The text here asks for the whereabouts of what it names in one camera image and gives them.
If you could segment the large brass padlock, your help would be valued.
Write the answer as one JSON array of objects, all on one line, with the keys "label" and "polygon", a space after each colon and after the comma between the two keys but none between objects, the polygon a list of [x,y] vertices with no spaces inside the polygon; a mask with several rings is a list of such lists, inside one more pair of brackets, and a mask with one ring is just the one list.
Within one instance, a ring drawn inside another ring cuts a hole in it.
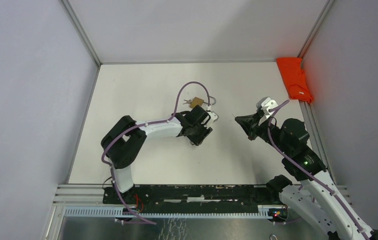
[{"label": "large brass padlock", "polygon": [[211,106],[213,106],[213,105],[215,105],[215,104],[217,103],[216,98],[213,97],[213,96],[209,96],[209,97],[208,97],[208,100],[203,100],[203,99],[201,99],[201,98],[199,98],[199,97],[194,97],[194,98],[192,98],[192,99],[193,99],[193,101],[192,101],[192,103],[189,105],[189,107],[190,107],[191,109],[195,108],[196,106],[200,106],[200,107],[202,107],[203,105],[211,105]]}]

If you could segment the silver keys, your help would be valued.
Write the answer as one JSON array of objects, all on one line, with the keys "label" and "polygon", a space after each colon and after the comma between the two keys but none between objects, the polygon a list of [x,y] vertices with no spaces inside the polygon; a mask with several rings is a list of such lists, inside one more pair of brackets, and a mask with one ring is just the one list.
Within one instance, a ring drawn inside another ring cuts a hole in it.
[{"label": "silver keys", "polygon": [[192,102],[193,102],[193,99],[191,98],[191,99],[184,99],[183,100],[184,101],[184,105],[190,105]]}]

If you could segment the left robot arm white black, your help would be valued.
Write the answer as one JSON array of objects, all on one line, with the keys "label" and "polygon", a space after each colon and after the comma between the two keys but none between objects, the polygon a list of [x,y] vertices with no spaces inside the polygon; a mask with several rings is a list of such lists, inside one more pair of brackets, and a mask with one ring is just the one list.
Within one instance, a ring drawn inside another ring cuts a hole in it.
[{"label": "left robot arm white black", "polygon": [[131,165],[146,141],[186,137],[192,145],[199,146],[212,132],[212,125],[218,118],[215,112],[201,106],[174,112],[160,120],[136,121],[129,115],[123,116],[100,143],[103,149],[101,161],[111,168],[116,199],[122,204],[133,200]]}]

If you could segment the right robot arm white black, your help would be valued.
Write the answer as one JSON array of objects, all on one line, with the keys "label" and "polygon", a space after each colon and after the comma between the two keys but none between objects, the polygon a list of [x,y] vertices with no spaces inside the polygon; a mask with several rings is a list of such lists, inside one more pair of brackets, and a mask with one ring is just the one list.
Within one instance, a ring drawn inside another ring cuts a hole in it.
[{"label": "right robot arm white black", "polygon": [[378,240],[378,229],[373,229],[354,211],[324,162],[307,145],[310,135],[305,123],[288,118],[278,127],[274,119],[262,112],[235,117],[249,140],[260,138],[283,156],[284,168],[309,192],[311,199],[283,175],[268,182],[266,199],[272,204],[282,202],[289,206],[329,240]]}]

